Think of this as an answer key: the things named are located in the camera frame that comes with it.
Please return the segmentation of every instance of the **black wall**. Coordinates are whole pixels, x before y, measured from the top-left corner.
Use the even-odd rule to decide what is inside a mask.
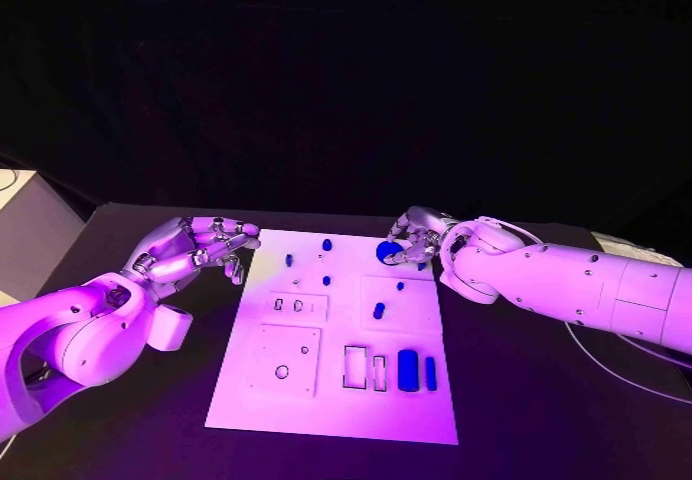
[[[616,233],[692,177],[675,3],[3,8],[0,150],[87,213],[423,204]]]

